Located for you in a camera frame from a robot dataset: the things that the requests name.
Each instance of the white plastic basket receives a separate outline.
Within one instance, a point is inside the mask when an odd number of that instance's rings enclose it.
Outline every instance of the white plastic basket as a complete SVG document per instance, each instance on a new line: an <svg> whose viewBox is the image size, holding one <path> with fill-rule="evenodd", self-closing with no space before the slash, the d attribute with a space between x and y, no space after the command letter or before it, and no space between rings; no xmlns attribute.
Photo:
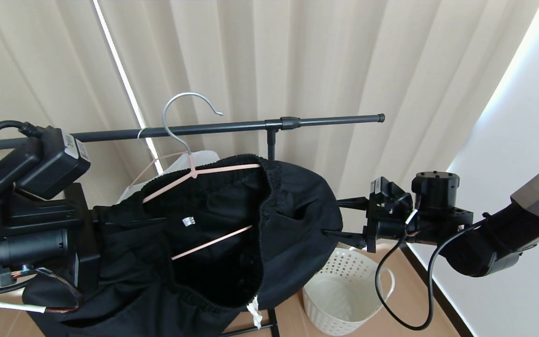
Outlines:
<svg viewBox="0 0 539 337"><path fill-rule="evenodd" d="M321 332L344 336L362 326L382 307L377 297L377 263L364 254L336 248L325 266L303 288L303 302L309 319ZM394 275L388 271L394 290Z"/></svg>

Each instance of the black metal rod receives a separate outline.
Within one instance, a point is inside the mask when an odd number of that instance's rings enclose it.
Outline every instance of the black metal rod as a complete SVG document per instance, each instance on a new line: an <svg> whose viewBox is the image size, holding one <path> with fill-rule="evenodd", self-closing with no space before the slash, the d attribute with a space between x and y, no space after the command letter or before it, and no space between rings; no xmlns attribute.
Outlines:
<svg viewBox="0 0 539 337"><path fill-rule="evenodd" d="M385 117L380 115L367 116L351 116L351 117L328 117L328 118L306 118L298 119L300 126L317 126L317 125L334 125L334 124L356 124L356 123L373 123L383 122ZM221 132L250 132L256 130L282 130L283 123L280 119L268 119L267 121L256 122L235 122L235 123L220 123L220 124L203 124L203 125L188 125L174 126L172 132L177 136L189 134L211 134ZM142 132L140 129L132 130L112 130L106 132L79 132L73 134L76 139L89 143L92 141L108 141L108 140L124 140L136 139L139 132L140 138L150 137L166 137L168 134L163 128L146 128ZM0 150L13 149L17 147L25 138L2 139L0 140Z"/></svg>
<svg viewBox="0 0 539 337"><path fill-rule="evenodd" d="M260 329L257 329L257 327L252 327L252 328L247 328L247 329L242 329L242 330L236 330L236 331L231 331L227 333L222 333L220 337L230 337L230 336L241 335L243 333L248 333L248 332L257 331L261 329L273 328L273 326L274 326L273 324L268 323L268 324L262 325Z"/></svg>
<svg viewBox="0 0 539 337"><path fill-rule="evenodd" d="M278 130L268 130L268 160L276 160L276 133Z"/></svg>
<svg viewBox="0 0 539 337"><path fill-rule="evenodd" d="M278 329L278 318L276 317L276 310L275 309L268 309L268 315L269 315L269 322L271 323L271 326L269 327L271 330L271 337L280 337L280 329Z"/></svg>

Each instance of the basket handle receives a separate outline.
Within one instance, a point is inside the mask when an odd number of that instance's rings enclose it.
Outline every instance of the basket handle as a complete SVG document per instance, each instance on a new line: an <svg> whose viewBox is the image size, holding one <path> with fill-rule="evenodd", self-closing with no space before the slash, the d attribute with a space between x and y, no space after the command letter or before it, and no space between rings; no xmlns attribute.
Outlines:
<svg viewBox="0 0 539 337"><path fill-rule="evenodd" d="M394 291L394 283L395 283L395 282L394 282L394 273L392 273L392 271L391 271L390 269L388 269L388 268L384 268L384 269L385 269L385 271L387 271L387 272L390 274L390 280L392 281L392 282L391 282L391 285L390 285L390 290L388 290L388 293L387 293L386 296L384 297L384 301L387 301L388 297L390 297L391 294L392 294L392 292Z"/></svg>

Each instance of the baseboard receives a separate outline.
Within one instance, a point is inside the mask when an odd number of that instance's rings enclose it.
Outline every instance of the baseboard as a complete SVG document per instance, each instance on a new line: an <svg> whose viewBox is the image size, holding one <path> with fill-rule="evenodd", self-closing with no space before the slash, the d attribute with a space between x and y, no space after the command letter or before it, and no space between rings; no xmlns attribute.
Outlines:
<svg viewBox="0 0 539 337"><path fill-rule="evenodd" d="M417 258L417 255L411 251L409 246L402 245L401 250L403 254L405 254L405 257L407 260L411 263L411 266L413 266L413 269L415 269L415 272L423 279L423 281L427 284L428 280L428 271L425 270L425 267L419 261L419 258ZM434 282L434 299L438 301L438 304L440 307L442 307L442 310L444 311L445 315L449 318L455 329L458 331L460 337L475 337L473 333L471 332L471 329L465 324L464 320L460 317L458 312L456 311L455 307L449 302L449 299L446 298L438 284Z"/></svg>

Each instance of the beige curtain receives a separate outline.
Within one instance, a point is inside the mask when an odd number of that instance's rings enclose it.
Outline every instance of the beige curtain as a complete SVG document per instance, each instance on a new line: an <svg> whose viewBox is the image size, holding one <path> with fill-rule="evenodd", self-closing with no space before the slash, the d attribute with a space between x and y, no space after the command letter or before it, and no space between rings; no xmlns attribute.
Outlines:
<svg viewBox="0 0 539 337"><path fill-rule="evenodd" d="M338 197L384 175L409 189L445 170L522 40L539 0L100 0L147 126L384 113L383 124L278 133L277 159L323 175ZM137 128L89 1L0 2L0 120L69 132ZM266 155L265 133L188 136L193 150ZM154 140L160 155L176 141ZM90 144L91 205L143 168L140 141ZM346 213L348 230L363 222Z"/></svg>

